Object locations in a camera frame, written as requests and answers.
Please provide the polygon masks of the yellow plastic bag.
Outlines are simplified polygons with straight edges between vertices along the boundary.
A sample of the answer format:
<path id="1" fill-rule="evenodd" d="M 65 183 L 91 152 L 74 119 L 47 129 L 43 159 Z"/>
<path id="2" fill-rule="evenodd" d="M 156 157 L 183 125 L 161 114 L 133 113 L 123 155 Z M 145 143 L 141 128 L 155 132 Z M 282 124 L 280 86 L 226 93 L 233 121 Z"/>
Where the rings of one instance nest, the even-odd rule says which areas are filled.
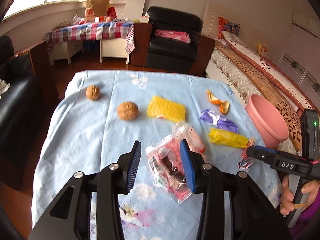
<path id="1" fill-rule="evenodd" d="M 234 148 L 245 148 L 249 142 L 243 135 L 217 128 L 211 128 L 208 137 L 213 144 Z"/>

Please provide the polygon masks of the red white snack wrapper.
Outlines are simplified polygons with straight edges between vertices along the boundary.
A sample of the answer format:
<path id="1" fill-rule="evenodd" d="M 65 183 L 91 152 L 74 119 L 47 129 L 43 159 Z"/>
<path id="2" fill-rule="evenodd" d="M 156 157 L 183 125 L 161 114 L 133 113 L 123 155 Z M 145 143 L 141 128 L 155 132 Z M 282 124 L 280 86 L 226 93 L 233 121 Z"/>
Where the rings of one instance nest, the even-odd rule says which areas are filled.
<path id="1" fill-rule="evenodd" d="M 178 140 L 168 135 L 145 151 L 154 185 L 174 196 L 178 204 L 184 202 L 191 191 L 185 179 Z"/>

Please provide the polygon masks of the orange peel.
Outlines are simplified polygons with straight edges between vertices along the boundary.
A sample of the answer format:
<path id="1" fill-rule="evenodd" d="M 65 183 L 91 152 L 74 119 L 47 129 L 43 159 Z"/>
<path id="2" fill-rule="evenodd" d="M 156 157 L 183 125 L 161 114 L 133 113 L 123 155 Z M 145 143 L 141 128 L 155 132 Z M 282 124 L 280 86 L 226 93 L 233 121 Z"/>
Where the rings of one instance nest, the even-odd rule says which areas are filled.
<path id="1" fill-rule="evenodd" d="M 230 103 L 227 100 L 220 100 L 219 98 L 217 98 L 210 90 L 207 90 L 207 96 L 208 96 L 208 100 L 214 104 L 219 106 L 219 111 L 222 114 L 227 114 L 229 112 L 229 108 L 230 108 Z"/>

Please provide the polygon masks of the yellow foam net sleeve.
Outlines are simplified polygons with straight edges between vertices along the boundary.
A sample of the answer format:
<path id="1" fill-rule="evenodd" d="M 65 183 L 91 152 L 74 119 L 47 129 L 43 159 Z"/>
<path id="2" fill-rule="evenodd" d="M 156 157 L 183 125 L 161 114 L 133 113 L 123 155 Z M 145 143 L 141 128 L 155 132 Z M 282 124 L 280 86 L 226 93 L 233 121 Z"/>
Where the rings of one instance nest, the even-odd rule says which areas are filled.
<path id="1" fill-rule="evenodd" d="M 154 95 L 148 105 L 147 114 L 152 118 L 180 122 L 185 120 L 186 107 L 180 103 Z"/>

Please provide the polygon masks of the clear red plastic bag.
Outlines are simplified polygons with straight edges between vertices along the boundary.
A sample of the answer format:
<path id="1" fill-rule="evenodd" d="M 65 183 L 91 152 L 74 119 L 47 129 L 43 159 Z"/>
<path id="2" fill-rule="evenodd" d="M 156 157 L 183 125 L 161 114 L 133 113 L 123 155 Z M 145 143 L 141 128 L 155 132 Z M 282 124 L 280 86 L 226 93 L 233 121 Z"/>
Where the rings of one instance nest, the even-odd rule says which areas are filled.
<path id="1" fill-rule="evenodd" d="M 172 135 L 178 141 L 185 139 L 191 151 L 204 155 L 205 145 L 193 126 L 190 126 L 185 121 L 179 121 L 172 128 Z"/>

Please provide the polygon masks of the pink plastic bin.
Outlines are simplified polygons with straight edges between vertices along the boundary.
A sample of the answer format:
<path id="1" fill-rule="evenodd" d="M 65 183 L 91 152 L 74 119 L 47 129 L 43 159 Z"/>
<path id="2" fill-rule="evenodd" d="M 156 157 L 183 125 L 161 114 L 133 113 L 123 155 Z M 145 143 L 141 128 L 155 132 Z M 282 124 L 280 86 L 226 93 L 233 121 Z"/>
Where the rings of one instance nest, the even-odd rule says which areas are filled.
<path id="1" fill-rule="evenodd" d="M 264 97 L 252 94 L 245 110 L 267 148 L 274 148 L 289 138 L 289 129 L 279 111 Z"/>

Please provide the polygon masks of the light blue table cloth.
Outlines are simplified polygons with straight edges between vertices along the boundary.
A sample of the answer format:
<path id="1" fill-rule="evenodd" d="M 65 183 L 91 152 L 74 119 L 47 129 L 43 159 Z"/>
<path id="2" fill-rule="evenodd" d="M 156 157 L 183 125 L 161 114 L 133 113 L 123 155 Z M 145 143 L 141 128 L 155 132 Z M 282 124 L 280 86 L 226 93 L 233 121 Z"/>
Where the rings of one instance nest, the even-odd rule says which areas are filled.
<path id="1" fill-rule="evenodd" d="M 200 120 L 207 91 L 238 134 L 264 142 L 224 83 L 130 71 L 76 73 L 35 170 L 30 239 L 279 239 L 277 173 L 239 165 Z"/>

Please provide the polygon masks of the walnut near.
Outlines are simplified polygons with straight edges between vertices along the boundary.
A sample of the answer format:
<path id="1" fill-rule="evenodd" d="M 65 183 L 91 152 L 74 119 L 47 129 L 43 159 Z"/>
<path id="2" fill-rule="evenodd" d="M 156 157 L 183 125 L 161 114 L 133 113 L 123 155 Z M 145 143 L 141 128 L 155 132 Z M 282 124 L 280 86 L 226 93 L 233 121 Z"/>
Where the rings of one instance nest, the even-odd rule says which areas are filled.
<path id="1" fill-rule="evenodd" d="M 135 120 L 138 113 L 138 106 L 134 102 L 123 102 L 117 107 L 117 115 L 121 120 Z"/>

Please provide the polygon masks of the yellow small cushion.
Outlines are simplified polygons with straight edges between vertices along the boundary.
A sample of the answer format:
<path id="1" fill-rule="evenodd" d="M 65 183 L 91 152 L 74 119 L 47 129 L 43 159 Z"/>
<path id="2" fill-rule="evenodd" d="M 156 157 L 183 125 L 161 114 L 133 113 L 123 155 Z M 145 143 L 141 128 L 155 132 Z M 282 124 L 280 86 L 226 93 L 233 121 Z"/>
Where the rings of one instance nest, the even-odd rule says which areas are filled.
<path id="1" fill-rule="evenodd" d="M 258 43 L 257 52 L 260 56 L 268 58 L 268 48 L 263 44 Z"/>

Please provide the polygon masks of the walnut far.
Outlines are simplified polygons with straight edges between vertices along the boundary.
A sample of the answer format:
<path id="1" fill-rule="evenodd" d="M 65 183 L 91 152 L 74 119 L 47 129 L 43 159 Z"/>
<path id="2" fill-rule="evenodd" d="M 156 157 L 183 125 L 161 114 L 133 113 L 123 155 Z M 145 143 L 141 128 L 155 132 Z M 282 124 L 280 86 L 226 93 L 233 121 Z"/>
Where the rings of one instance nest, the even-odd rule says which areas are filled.
<path id="1" fill-rule="evenodd" d="M 88 86 L 86 89 L 86 98 L 91 101 L 96 101 L 100 97 L 100 88 L 95 85 Z"/>

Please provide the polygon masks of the bed with patterned cover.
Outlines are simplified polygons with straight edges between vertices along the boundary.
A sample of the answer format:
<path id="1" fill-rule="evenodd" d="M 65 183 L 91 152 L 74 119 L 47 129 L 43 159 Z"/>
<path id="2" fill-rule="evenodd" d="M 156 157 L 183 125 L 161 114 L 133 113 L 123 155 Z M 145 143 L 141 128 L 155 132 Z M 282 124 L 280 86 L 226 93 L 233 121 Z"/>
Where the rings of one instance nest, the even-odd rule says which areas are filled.
<path id="1" fill-rule="evenodd" d="M 269 38 L 247 20 L 243 18 L 234 20 L 219 12 L 219 7 L 214 3 L 207 2 L 203 13 L 202 33 L 215 40 L 215 47 L 210 58 L 211 66 L 224 75 L 245 103 L 252 94 L 258 94 L 272 103 L 284 118 L 289 129 L 289 138 L 280 142 L 276 148 L 293 154 L 301 154 L 300 115 L 304 110 L 299 109 L 259 70 L 238 55 L 224 37 L 218 39 L 218 17 L 240 24 L 238 38 L 256 53 L 258 53 L 258 43 L 268 47 L 272 45 Z"/>

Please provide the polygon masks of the white desk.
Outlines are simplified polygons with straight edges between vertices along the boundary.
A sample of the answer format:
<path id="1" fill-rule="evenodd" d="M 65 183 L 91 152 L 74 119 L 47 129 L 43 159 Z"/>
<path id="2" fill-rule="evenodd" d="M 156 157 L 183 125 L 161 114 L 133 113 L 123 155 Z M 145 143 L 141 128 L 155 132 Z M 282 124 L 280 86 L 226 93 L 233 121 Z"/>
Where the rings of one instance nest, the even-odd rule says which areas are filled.
<path id="1" fill-rule="evenodd" d="M 78 52 L 89 51 L 95 56 L 99 56 L 100 63 L 104 58 L 125 59 L 129 63 L 129 54 L 126 52 L 126 40 L 122 38 L 103 40 L 75 40 L 48 45 L 50 64 L 56 60 L 67 60 L 71 63 L 71 58 Z"/>

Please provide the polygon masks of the pink folded blanket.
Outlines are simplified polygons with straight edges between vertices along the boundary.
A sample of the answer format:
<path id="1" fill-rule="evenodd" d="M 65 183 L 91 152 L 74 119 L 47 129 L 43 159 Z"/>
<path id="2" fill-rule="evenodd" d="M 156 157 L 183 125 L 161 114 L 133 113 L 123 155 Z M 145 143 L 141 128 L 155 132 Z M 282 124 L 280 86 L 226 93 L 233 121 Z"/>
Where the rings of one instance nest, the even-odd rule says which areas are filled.
<path id="1" fill-rule="evenodd" d="M 186 44 L 191 43 L 191 39 L 188 33 L 183 31 L 161 30 L 156 29 L 154 35 L 157 37 L 168 38 L 176 41 L 180 41 Z"/>

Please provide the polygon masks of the checkered table cloth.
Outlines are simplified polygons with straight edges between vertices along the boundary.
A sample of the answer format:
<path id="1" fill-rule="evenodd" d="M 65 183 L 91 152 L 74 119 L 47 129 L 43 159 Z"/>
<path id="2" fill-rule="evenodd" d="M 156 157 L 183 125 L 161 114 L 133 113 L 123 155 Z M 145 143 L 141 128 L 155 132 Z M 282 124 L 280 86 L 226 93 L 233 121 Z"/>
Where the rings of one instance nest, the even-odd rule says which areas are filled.
<path id="1" fill-rule="evenodd" d="M 133 22 L 99 22 L 71 25 L 46 33 L 47 44 L 79 40 L 112 40 L 122 38 L 126 41 L 125 51 L 131 54 L 135 49 Z"/>

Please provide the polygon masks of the red gift bag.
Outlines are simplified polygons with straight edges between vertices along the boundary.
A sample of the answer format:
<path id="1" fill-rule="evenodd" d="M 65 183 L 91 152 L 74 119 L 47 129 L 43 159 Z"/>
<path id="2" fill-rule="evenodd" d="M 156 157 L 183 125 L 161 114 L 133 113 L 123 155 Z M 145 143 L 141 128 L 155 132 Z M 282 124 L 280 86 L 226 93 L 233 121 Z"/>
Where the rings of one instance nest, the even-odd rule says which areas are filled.
<path id="1" fill-rule="evenodd" d="M 109 8 L 107 9 L 107 16 L 108 16 L 108 17 L 111 17 L 111 18 L 113 18 L 113 19 L 116 19 L 116 18 L 117 18 L 116 9 L 115 9 L 114 6 L 109 7 Z"/>

